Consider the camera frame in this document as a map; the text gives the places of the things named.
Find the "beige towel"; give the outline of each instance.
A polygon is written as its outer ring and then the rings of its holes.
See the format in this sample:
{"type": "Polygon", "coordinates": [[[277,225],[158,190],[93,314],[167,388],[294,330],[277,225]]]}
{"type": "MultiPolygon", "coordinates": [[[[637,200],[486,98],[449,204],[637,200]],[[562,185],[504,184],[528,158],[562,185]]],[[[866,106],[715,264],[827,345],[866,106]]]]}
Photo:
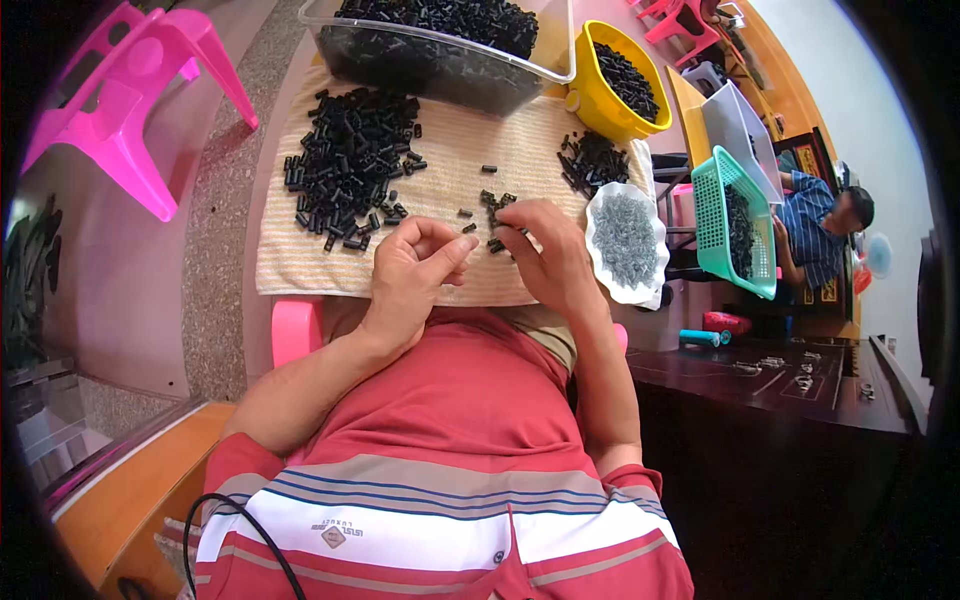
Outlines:
{"type": "MultiPolygon", "coordinates": [[[[297,194],[283,186],[283,158],[300,154],[300,139],[311,129],[306,112],[315,108],[314,93],[329,88],[338,95],[355,88],[333,79],[323,64],[314,64],[304,74],[303,86],[294,97],[283,128],[260,225],[256,256],[256,289],[260,294],[329,294],[368,298],[371,288],[373,251],[391,228],[376,232],[364,252],[341,248],[324,252],[326,235],[315,235],[294,222],[297,194]]],[[[412,177],[391,182],[397,201],[410,214],[425,215],[460,230],[476,223],[480,245],[469,258],[466,284],[445,285],[438,305],[517,306],[536,301],[530,296],[508,252],[490,254],[491,231],[480,190],[497,198],[504,192],[521,200],[548,198],[567,215],[587,226],[587,200],[561,178],[557,151],[565,133],[582,134],[584,125],[564,110],[564,101],[541,96],[507,119],[490,117],[441,102],[420,100],[418,123],[423,138],[413,139],[413,150],[429,167],[412,177]],[[493,164],[496,174],[481,173],[493,164]],[[460,208],[472,210],[472,219],[457,217],[460,208]]],[[[630,181],[653,198],[650,150],[644,142],[628,148],[630,181]]]]}

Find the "teal plastic basket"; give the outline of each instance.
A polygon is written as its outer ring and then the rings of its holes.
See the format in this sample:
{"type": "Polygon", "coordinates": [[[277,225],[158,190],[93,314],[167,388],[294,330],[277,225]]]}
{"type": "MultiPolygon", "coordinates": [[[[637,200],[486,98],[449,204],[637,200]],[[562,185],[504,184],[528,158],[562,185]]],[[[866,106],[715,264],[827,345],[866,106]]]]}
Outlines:
{"type": "Polygon", "coordinates": [[[770,205],[754,181],[722,146],[713,147],[713,158],[693,170],[693,201],[697,216],[697,261],[708,273],[727,279],[761,298],[777,294],[777,255],[770,205]],[[750,279],[733,270],[730,259],[730,224],[724,187],[747,199],[754,224],[753,269],[750,279]]]}

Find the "yellow bowl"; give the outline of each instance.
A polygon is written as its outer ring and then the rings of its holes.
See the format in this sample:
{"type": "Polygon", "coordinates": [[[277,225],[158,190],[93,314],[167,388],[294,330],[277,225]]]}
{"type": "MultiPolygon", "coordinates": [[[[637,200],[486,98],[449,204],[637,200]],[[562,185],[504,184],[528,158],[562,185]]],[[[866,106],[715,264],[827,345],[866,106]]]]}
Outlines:
{"type": "Polygon", "coordinates": [[[566,109],[576,111],[584,125],[615,142],[643,139],[670,128],[673,115],[663,93],[660,72],[647,53],[629,36],[604,23],[587,21],[577,37],[577,76],[566,95],[566,109]],[[634,64],[640,75],[650,82],[654,102],[660,105],[657,122],[651,123],[630,110],[607,85],[600,72],[600,63],[593,52],[593,42],[607,44],[634,64]]]}

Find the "white wall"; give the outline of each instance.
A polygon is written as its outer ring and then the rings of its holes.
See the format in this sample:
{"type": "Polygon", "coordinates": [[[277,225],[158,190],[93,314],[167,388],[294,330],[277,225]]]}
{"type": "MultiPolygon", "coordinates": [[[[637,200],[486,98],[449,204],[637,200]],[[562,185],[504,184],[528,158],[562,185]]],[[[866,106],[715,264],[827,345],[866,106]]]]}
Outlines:
{"type": "Polygon", "coordinates": [[[928,404],[932,388],[920,377],[917,270],[920,238],[933,220],[923,160],[903,106],[866,40],[832,0],[750,4],[803,75],[836,157],[847,161],[876,202],[867,231],[889,236],[894,271],[864,292],[861,330],[897,338],[897,359],[928,404]]]}

